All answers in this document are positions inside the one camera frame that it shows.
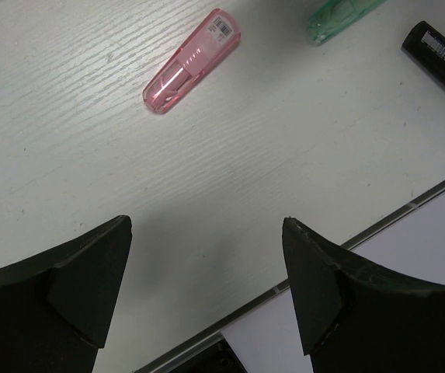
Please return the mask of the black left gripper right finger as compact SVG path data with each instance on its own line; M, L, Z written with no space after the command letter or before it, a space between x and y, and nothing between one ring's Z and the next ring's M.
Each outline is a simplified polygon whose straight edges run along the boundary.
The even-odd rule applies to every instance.
M445 285L383 267L295 218L283 256L316 372L445 372Z

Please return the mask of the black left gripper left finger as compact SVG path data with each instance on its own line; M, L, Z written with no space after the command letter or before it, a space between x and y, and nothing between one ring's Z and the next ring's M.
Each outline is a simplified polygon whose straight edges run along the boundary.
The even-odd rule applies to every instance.
M106 344L132 241L117 216L0 268L0 372L90 372Z

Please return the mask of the green cap black highlighter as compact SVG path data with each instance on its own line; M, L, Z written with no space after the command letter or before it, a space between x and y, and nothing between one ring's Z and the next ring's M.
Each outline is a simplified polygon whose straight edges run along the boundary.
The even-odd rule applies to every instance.
M421 21L408 33L402 50L445 88L445 36Z

